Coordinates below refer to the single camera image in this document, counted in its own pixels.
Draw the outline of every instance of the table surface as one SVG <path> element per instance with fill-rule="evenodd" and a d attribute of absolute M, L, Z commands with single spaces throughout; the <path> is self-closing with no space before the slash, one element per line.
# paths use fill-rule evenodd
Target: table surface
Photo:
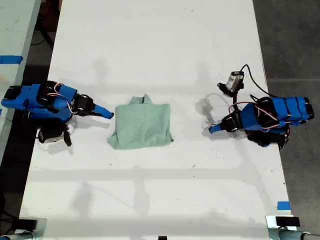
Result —
<path fill-rule="evenodd" d="M 266 215 L 290 214 L 278 146 L 201 128 L 244 64 L 266 89 L 251 0 L 64 0 L 48 79 L 111 111 L 169 103 L 174 142 L 114 150 L 114 119 L 75 116 L 71 147 L 35 144 L 20 216 L 48 219 L 44 239 L 269 239 Z M 238 100 L 263 96 L 244 85 Z"/>
<path fill-rule="evenodd" d="M 23 56 L 18 64 L 0 64 L 0 97 L 8 87 L 20 85 L 27 61 L 41 0 L 0 1 L 0 55 Z M 0 163 L 7 145 L 13 109 L 0 106 Z"/>

